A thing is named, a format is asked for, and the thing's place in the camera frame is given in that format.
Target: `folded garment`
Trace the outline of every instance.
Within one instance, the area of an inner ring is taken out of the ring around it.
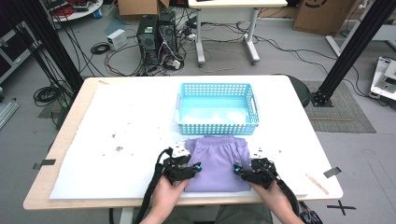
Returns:
[[[189,139],[186,149],[191,152],[188,165],[201,162],[202,171],[192,178],[186,192],[237,192],[250,190],[247,181],[233,173],[233,165],[251,169],[248,143],[244,138],[205,136]]]

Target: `metal desk leg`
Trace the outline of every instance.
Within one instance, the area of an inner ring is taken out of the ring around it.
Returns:
[[[253,10],[251,11],[251,18],[250,18],[250,25],[248,29],[247,35],[245,35],[245,41],[247,42],[247,47],[250,52],[251,58],[252,58],[252,64],[255,64],[256,62],[260,61],[259,54],[257,53],[256,48],[253,45],[253,34],[254,34],[254,27],[256,26],[256,18],[257,15],[259,14],[259,9],[257,7],[254,7]]]
[[[131,224],[134,219],[134,208],[124,207],[122,208],[120,224]]]
[[[197,29],[196,29],[196,37],[195,37],[195,46],[197,48],[197,56],[198,56],[198,66],[202,67],[205,63],[205,55],[204,48],[202,47],[201,40],[201,9],[197,10]]]

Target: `person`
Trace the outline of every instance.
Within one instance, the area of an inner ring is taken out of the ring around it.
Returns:
[[[186,188],[189,180],[183,180],[178,185],[173,186],[163,175],[152,194],[152,206],[146,217],[140,222],[142,224],[160,224],[172,213],[177,204],[180,194]],[[289,200],[283,194],[279,186],[274,181],[269,189],[249,183],[250,186],[262,197],[263,203],[274,213],[283,224],[303,223],[292,211]]]

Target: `black tape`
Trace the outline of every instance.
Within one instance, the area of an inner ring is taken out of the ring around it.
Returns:
[[[334,167],[328,171],[326,171],[325,173],[323,173],[324,175],[326,175],[327,178],[333,176],[333,175],[338,175],[341,173],[341,169],[337,167]]]
[[[43,160],[40,164],[35,163],[33,165],[33,169],[34,170],[39,170],[39,169],[41,169],[41,166],[43,166],[43,165],[53,165],[53,164],[55,164],[55,162],[56,162],[56,160]]]

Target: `blue plastic basket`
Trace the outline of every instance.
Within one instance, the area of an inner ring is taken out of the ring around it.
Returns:
[[[182,83],[177,123],[185,135],[251,135],[258,105],[248,83]]]

